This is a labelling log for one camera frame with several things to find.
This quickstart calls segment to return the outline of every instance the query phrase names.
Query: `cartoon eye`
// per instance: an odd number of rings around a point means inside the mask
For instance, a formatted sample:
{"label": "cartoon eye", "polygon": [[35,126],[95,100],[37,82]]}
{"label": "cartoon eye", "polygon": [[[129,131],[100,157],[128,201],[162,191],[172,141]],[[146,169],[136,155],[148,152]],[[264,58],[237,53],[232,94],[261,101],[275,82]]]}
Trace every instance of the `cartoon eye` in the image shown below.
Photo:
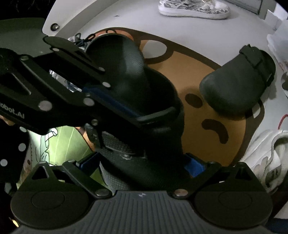
{"label": "cartoon eye", "polygon": [[167,46],[159,41],[148,40],[143,49],[143,57],[145,59],[157,58],[166,53]]}
{"label": "cartoon eye", "polygon": [[203,106],[203,102],[201,100],[200,97],[198,97],[197,95],[193,94],[193,93],[188,93],[185,96],[185,101],[190,105],[193,106],[195,108],[200,108]]}
{"label": "cartoon eye", "polygon": [[[203,106],[202,99],[193,93],[186,94],[185,101],[194,108],[201,108]],[[228,131],[221,122],[214,119],[205,119],[202,122],[202,128],[205,130],[215,131],[219,136],[219,141],[221,144],[226,144],[228,142]]]}
{"label": "cartoon eye", "polygon": [[202,128],[205,130],[213,130],[218,136],[221,144],[226,144],[229,136],[226,127],[219,121],[214,119],[205,119],[202,122]]}

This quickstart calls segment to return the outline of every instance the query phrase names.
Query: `bolt head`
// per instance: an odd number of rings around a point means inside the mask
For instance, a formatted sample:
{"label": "bolt head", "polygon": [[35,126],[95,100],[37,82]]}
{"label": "bolt head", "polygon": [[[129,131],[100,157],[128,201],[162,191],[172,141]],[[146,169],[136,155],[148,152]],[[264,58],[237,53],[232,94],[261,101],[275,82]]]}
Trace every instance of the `bolt head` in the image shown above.
{"label": "bolt head", "polygon": [[39,103],[38,107],[42,111],[50,111],[52,109],[53,105],[49,101],[41,101]]}
{"label": "bolt head", "polygon": [[176,189],[175,191],[174,191],[174,194],[177,196],[177,197],[185,197],[185,196],[187,196],[188,195],[188,191],[187,190],[185,190],[185,189]]}
{"label": "bolt head", "polygon": [[7,166],[7,164],[8,164],[8,161],[6,159],[2,159],[0,161],[0,165],[3,166],[3,167]]}
{"label": "bolt head", "polygon": [[93,126],[97,126],[98,123],[99,123],[99,121],[98,121],[97,119],[93,119],[93,120],[91,121],[91,124],[92,124]]}
{"label": "bolt head", "polygon": [[109,190],[106,188],[99,189],[95,192],[95,194],[99,197],[106,197],[110,194]]}
{"label": "bolt head", "polygon": [[87,106],[94,106],[95,104],[94,100],[89,97],[84,98],[83,103]]}
{"label": "bolt head", "polygon": [[51,31],[57,31],[58,29],[60,29],[60,26],[59,24],[52,24],[51,27],[50,27]]}
{"label": "bolt head", "polygon": [[110,88],[111,87],[111,85],[108,82],[103,82],[102,85],[105,86],[106,88]]}
{"label": "bolt head", "polygon": [[132,159],[132,156],[131,156],[131,155],[128,155],[128,154],[124,154],[124,155],[122,155],[122,157],[123,157],[124,159],[126,159],[126,160]]}
{"label": "bolt head", "polygon": [[20,58],[22,61],[26,61],[26,60],[28,60],[29,59],[29,57],[28,56],[26,56],[26,55],[24,55],[24,56],[21,56],[21,58]]}

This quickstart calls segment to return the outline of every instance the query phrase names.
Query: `ribbed gray surface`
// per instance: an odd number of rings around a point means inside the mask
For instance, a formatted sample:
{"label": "ribbed gray surface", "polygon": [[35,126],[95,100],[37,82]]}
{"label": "ribbed gray surface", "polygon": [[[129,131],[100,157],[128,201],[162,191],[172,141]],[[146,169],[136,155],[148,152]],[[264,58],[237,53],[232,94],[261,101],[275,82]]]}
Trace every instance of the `ribbed gray surface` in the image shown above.
{"label": "ribbed gray surface", "polygon": [[227,231],[201,220],[185,200],[166,192],[118,191],[108,200],[98,200],[82,220],[62,229],[41,231],[20,227],[15,234],[268,234],[263,227]]}

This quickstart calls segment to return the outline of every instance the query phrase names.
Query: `brown mat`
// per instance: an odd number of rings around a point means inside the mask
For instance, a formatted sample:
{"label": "brown mat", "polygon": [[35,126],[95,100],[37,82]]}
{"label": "brown mat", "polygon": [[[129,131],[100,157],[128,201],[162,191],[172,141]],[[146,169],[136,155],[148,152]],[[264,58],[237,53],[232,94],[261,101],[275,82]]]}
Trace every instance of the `brown mat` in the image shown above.
{"label": "brown mat", "polygon": [[[95,34],[99,36],[106,30]],[[165,75],[176,87],[185,110],[183,151],[223,166],[239,161],[264,118],[262,102],[259,101],[260,113],[255,118],[252,110],[237,118],[219,115],[201,96],[199,84],[220,65],[161,37],[127,28],[108,30],[109,33],[113,31],[132,39],[142,51],[146,64]]]}

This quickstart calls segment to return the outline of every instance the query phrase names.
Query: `white sneaker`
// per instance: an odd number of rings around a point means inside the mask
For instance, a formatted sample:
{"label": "white sneaker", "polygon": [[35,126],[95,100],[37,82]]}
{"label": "white sneaker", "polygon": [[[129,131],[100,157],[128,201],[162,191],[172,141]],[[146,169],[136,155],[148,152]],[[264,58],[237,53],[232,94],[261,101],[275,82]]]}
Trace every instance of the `white sneaker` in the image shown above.
{"label": "white sneaker", "polygon": [[288,131],[262,132],[240,161],[250,167],[268,193],[275,192],[288,170]]}
{"label": "white sneaker", "polygon": [[166,16],[225,19],[230,8],[216,0],[160,0],[159,12]]}

